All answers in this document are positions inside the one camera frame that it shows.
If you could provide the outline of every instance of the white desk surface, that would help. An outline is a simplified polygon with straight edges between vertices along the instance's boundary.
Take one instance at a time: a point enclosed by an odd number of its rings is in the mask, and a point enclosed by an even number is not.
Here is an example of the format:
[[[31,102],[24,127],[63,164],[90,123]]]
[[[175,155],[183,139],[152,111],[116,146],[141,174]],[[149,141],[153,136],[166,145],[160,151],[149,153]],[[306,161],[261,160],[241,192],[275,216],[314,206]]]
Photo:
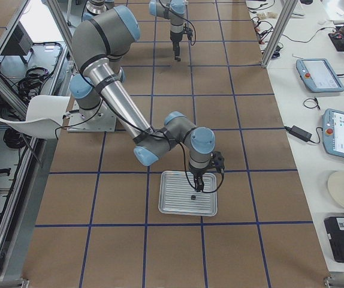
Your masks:
[[[324,9],[326,2],[331,1],[324,0],[324,3],[321,3],[319,0],[314,0],[313,4],[304,5],[306,17],[290,19],[284,34],[295,40],[306,41],[319,28],[333,26],[333,23],[327,20],[330,19],[330,15]],[[247,2],[250,7],[257,6],[256,3],[255,1]],[[263,11],[279,13],[281,8],[281,1],[276,0],[272,8]],[[273,26],[276,23],[276,19],[267,19],[267,21]],[[266,23],[261,25],[262,30],[268,27]],[[309,43],[295,43],[282,37],[280,42],[284,48],[280,51],[281,56],[270,61],[268,65],[268,74],[284,125],[290,127],[296,125],[307,130],[313,134],[313,141],[317,141],[315,128],[322,125],[322,115],[327,108],[344,111],[344,92],[335,94],[309,92],[295,69],[297,58],[293,55],[302,58],[327,58],[337,74],[344,73],[344,52],[336,52],[327,35],[331,31],[331,29],[325,29],[318,32]],[[306,98],[314,96],[318,98],[320,111],[303,106]],[[325,218],[344,214],[344,208],[331,198],[327,189],[329,175],[335,171],[344,171],[344,158],[328,155],[322,144],[309,145],[289,134],[288,138],[328,269],[331,272],[344,272],[344,263],[337,263],[333,259],[324,227]]]

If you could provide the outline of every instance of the floor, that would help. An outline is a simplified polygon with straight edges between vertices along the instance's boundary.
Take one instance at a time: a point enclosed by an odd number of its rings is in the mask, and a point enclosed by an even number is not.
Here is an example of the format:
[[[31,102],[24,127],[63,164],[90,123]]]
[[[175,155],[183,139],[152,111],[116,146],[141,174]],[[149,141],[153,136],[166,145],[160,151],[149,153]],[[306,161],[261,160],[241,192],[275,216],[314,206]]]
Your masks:
[[[129,1],[141,38],[126,90],[154,127],[178,110],[215,132],[225,182],[214,217],[158,211],[161,172],[120,125],[62,131],[23,269],[30,287],[324,287],[328,275],[268,74],[243,1],[190,1],[197,43],[173,60],[169,23]]]

